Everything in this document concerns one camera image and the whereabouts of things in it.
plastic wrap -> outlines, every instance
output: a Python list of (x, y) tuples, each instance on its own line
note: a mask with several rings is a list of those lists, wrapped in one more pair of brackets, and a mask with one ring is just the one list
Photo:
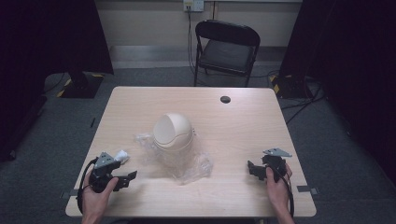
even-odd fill
[(213, 161), (204, 152), (198, 135), (194, 132), (188, 150), (169, 152), (157, 147), (152, 133), (140, 133), (135, 140), (146, 151), (144, 163), (161, 166), (177, 183), (185, 185), (212, 173)]

table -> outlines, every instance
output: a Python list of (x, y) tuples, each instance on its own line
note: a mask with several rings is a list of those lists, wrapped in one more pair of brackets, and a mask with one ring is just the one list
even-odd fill
[[(229, 96), (224, 104), (221, 96)], [(214, 162), (210, 177), (179, 185), (161, 169), (146, 165), (145, 150), (134, 140), (152, 131), (165, 113), (177, 112), (191, 121), (204, 151)], [(293, 175), (295, 216), (316, 213), (303, 170), (290, 139), (276, 96), (271, 89), (117, 87), (112, 92), (91, 148), (81, 168), (102, 151), (115, 156), (121, 149), (131, 155), (113, 175), (137, 170), (129, 188), (113, 192), (106, 216), (113, 217), (273, 217), (263, 181), (248, 173), (247, 161), (261, 164), (262, 151), (282, 148)], [(66, 214), (81, 216), (70, 198)]]

hand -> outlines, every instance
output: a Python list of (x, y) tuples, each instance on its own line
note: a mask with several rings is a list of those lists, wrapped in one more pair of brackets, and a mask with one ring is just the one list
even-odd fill
[[(91, 172), (85, 175), (84, 186), (90, 183)], [(87, 187), (82, 192), (82, 223), (92, 224), (99, 223), (106, 211), (108, 197), (111, 191), (116, 187), (119, 179), (113, 177), (108, 183), (105, 190), (101, 193), (93, 191), (92, 187)]]
[[(277, 183), (274, 180), (274, 171), (267, 167), (265, 169), (267, 174), (267, 192), (270, 199), (271, 205), (273, 206), (276, 217), (279, 224), (289, 224), (294, 223), (290, 213), (289, 213), (289, 191), (288, 187), (284, 181), (279, 179)], [(292, 175), (292, 171), (288, 164), (286, 163), (286, 175), (285, 180), (289, 182), (289, 178)]]

chair seat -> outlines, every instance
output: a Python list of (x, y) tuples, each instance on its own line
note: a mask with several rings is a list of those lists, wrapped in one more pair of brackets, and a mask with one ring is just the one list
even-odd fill
[(209, 40), (200, 58), (200, 65), (224, 67), (238, 73), (246, 73), (253, 51), (253, 47)]

